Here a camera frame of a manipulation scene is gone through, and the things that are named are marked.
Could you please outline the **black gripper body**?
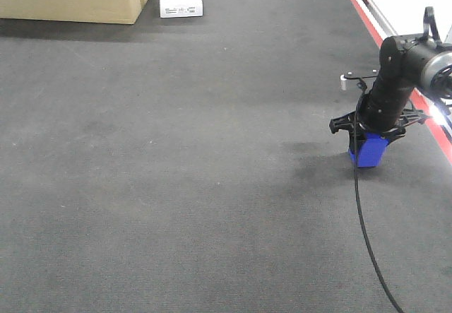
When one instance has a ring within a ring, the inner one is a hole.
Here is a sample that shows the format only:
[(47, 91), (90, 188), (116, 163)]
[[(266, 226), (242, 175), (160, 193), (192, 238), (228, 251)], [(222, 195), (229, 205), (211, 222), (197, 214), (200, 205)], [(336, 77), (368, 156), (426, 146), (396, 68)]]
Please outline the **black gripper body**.
[(424, 124), (432, 117), (425, 114), (422, 110), (414, 107), (404, 109), (392, 128), (388, 131), (377, 132), (373, 129), (366, 128), (360, 121), (355, 120), (355, 112), (348, 113), (342, 117), (330, 120), (329, 127), (333, 134), (340, 130), (349, 132), (349, 149), (360, 149), (367, 139), (367, 134), (376, 134), (378, 137), (388, 141), (388, 144), (404, 137), (406, 135), (406, 127), (415, 123)]

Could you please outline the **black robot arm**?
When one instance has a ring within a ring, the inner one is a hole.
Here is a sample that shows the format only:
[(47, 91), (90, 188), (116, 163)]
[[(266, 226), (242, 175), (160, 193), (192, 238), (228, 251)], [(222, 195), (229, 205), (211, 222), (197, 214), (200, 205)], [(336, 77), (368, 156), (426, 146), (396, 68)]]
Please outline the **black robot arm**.
[(382, 42), (379, 63), (371, 88), (357, 78), (362, 95), (355, 110), (329, 124), (334, 134), (348, 131), (353, 155), (372, 134), (391, 143), (405, 135), (407, 126), (427, 120), (423, 111), (406, 108), (414, 89), (442, 114), (451, 115), (451, 44), (441, 41), (431, 6), (424, 10), (422, 33), (390, 36)]

